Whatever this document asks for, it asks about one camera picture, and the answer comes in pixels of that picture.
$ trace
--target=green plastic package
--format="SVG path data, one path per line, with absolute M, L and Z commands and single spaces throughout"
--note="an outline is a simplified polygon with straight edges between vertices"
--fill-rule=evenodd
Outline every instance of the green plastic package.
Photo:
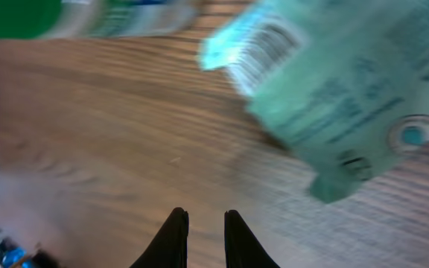
M 271 0 L 208 38 L 248 111 L 319 174 L 323 202 L 353 194 L 429 142 L 429 0 Z

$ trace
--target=plastic wrapper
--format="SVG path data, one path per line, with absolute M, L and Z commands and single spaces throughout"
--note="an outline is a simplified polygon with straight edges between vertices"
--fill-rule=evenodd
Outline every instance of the plastic wrapper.
M 429 142 L 429 0 L 260 1 L 203 44 L 247 110 L 350 196 Z

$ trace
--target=wood grain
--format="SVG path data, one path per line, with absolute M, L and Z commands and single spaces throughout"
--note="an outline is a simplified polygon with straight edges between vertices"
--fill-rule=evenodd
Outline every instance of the wood grain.
M 218 268 L 233 208 L 282 267 L 429 267 L 429 147 L 322 205 L 312 170 L 199 71 L 199 42 L 248 3 L 208 1 L 173 36 L 0 41 L 0 226 L 69 267 L 128 267 L 182 206 L 188 265 Z

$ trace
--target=green cap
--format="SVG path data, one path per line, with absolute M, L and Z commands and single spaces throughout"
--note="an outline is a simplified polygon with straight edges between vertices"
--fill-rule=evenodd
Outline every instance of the green cap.
M 45 33 L 62 10 L 62 0 L 0 0 L 0 39 L 31 39 Z

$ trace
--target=teal packet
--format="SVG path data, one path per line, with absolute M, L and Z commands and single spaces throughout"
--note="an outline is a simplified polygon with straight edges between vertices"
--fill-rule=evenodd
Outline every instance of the teal packet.
M 271 0 L 208 38 L 247 110 L 318 173 L 323 202 L 350 196 L 429 142 L 429 0 Z

